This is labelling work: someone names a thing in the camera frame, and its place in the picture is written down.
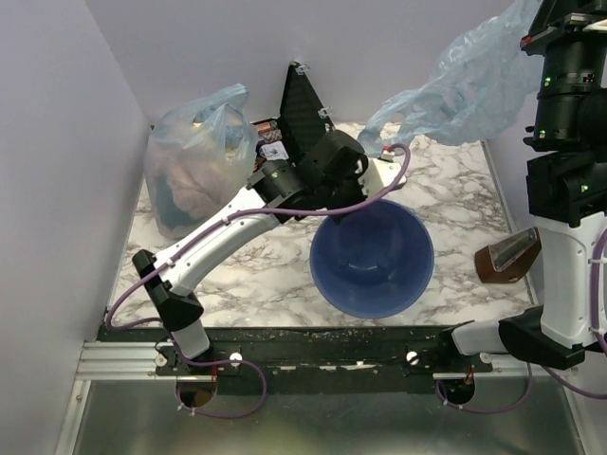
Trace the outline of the blue plastic trash bin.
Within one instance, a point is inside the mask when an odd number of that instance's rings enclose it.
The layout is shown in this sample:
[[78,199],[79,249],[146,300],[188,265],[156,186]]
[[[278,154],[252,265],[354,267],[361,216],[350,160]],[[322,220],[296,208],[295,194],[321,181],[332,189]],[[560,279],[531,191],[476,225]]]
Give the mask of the blue plastic trash bin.
[[433,273],[432,238],[409,209],[380,200],[320,224],[310,272],[321,295],[343,313],[385,319],[414,305]]

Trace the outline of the light blue trash bag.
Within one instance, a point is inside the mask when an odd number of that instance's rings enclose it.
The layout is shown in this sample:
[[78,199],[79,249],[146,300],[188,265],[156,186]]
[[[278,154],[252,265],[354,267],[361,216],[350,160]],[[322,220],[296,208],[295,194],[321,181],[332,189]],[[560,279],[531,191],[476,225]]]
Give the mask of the light blue trash bag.
[[358,141],[368,155],[387,143],[384,126],[401,116],[395,141],[425,136],[459,146],[498,136],[512,126],[528,94],[540,88],[543,58],[520,49],[540,8],[515,1],[503,13],[461,34],[437,58],[427,82],[382,103],[366,121]]

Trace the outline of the translucent trash bag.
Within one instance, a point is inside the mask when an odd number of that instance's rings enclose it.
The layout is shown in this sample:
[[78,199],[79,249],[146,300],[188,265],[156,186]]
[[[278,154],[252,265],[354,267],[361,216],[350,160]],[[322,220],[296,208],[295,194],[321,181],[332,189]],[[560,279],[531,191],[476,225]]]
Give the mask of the translucent trash bag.
[[180,239],[228,204],[253,172],[258,136],[237,83],[165,114],[149,135],[144,176],[160,234]]

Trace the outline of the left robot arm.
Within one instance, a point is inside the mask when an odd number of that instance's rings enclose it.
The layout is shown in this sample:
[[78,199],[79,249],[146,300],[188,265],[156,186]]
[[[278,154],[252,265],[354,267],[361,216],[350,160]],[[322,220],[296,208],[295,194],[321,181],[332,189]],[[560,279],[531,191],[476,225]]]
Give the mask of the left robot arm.
[[198,284],[256,237],[310,210],[350,207],[376,195],[396,175],[394,164],[368,157],[343,131],[330,132],[297,158],[267,159],[214,216],[181,245],[133,258],[163,327],[180,348],[178,364],[203,373],[211,342],[203,326]]

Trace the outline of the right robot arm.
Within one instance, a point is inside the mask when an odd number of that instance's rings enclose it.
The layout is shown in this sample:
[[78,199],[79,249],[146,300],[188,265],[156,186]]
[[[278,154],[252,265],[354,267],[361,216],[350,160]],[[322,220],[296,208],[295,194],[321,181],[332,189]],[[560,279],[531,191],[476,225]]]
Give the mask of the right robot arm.
[[543,304],[520,315],[450,328],[436,348],[455,372],[479,353],[566,370],[606,346],[606,5],[544,1],[523,52],[543,58],[525,144],[528,208],[543,255]]

